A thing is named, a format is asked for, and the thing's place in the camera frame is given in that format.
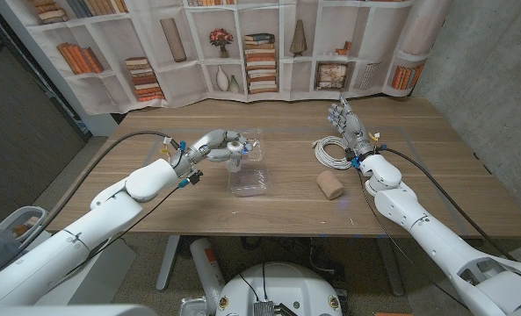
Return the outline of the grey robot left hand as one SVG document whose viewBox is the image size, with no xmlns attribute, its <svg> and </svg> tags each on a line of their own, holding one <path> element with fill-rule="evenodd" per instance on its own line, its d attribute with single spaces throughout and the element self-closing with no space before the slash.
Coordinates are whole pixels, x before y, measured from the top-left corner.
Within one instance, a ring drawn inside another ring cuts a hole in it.
<svg viewBox="0 0 521 316">
<path fill-rule="evenodd" d="M 203 160 L 224 162 L 240 159 L 252 150 L 253 146 L 241 133 L 217 129 L 196 140 L 184 152 L 175 154 L 170 165 L 176 168 Z"/>
</svg>

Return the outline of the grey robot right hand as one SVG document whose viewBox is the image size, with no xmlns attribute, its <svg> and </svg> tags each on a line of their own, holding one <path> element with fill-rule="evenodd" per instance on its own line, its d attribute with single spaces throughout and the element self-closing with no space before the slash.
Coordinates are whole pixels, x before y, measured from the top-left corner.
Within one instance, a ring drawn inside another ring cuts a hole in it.
<svg viewBox="0 0 521 316">
<path fill-rule="evenodd" d="M 347 149 L 355 155 L 370 154 L 373 146 L 364 124 L 345 98 L 340 97 L 339 101 L 339 104 L 333 104 L 329 108 L 328 121 L 341 134 Z"/>
</svg>

